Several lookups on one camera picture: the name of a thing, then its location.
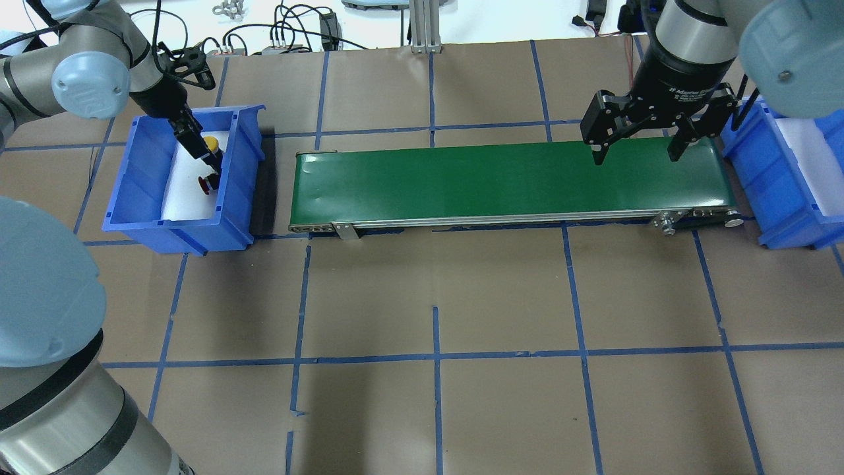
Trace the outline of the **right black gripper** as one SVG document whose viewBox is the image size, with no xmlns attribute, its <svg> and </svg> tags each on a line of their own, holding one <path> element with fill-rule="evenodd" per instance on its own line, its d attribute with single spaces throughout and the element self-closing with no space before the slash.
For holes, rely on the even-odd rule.
<svg viewBox="0 0 844 475">
<path fill-rule="evenodd" d="M 732 65 L 733 60 L 687 62 L 663 46 L 648 46 L 630 92 L 597 91 L 581 120 L 582 141 L 590 146 L 595 165 L 603 165 L 612 144 L 633 135 L 634 124 L 678 127 L 667 147 L 671 162 L 700 139 L 720 135 L 735 110 L 735 94 L 723 81 Z M 702 110 L 700 119 L 691 118 Z"/>
</svg>

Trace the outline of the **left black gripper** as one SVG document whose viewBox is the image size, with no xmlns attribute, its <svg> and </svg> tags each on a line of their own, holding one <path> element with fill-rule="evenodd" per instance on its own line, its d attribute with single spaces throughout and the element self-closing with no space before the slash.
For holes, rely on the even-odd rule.
<svg viewBox="0 0 844 475">
<path fill-rule="evenodd" d="M 202 159 L 214 174 L 221 174 L 223 151 L 209 152 L 202 137 L 201 124 L 188 109 L 185 81 L 194 75 L 194 84 L 203 90 L 213 90 L 216 81 L 207 63 L 207 55 L 200 45 L 170 51 L 165 45 L 155 54 L 147 45 L 144 56 L 130 68 L 130 99 L 153 118 L 173 120 L 173 135 L 194 159 Z"/>
</svg>

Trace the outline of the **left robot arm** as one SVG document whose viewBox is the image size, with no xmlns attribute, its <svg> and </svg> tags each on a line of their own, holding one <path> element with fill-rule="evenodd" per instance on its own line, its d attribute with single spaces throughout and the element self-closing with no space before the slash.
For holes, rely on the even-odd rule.
<svg viewBox="0 0 844 475">
<path fill-rule="evenodd" d="M 25 123 L 70 112 L 84 119 L 117 117 L 132 100 L 171 125 L 190 156 L 222 172 L 223 153 L 202 137 L 188 106 L 187 85 L 215 87 L 201 45 L 169 50 L 148 40 L 114 1 L 34 1 L 57 44 L 2 59 L 2 145 Z"/>
</svg>

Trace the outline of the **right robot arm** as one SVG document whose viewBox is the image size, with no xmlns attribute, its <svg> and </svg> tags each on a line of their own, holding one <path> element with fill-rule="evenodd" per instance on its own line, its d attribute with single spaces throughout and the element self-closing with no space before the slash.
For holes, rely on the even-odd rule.
<svg viewBox="0 0 844 475">
<path fill-rule="evenodd" d="M 580 124 L 597 165 L 643 129 L 675 127 L 667 154 L 676 162 L 688 145 L 741 126 L 751 102 L 740 106 L 724 81 L 735 61 L 754 82 L 752 99 L 787 117 L 842 108 L 841 1 L 667 1 L 655 22 L 642 1 L 640 13 L 650 45 L 630 91 L 597 91 Z"/>
</svg>

